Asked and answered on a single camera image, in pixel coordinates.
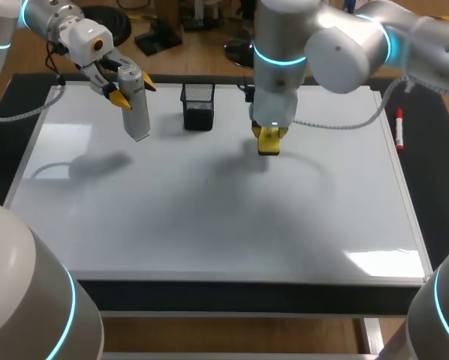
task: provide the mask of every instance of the white table surface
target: white table surface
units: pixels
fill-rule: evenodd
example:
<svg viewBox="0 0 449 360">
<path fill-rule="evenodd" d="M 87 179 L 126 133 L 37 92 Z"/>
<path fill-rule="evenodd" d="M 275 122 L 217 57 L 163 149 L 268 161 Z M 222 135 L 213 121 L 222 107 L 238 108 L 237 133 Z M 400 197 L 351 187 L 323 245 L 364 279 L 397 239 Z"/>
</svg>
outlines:
<svg viewBox="0 0 449 360">
<path fill-rule="evenodd" d="M 140 142 L 79 82 L 40 117 L 5 205 L 78 279 L 419 286 L 431 274 L 384 114 L 359 130 L 294 124 L 278 157 L 260 157 L 241 91 L 217 86 L 208 133 L 182 129 L 180 91 L 147 93 Z M 380 99 L 299 96 L 297 118 L 328 124 L 362 122 Z"/>
</svg>

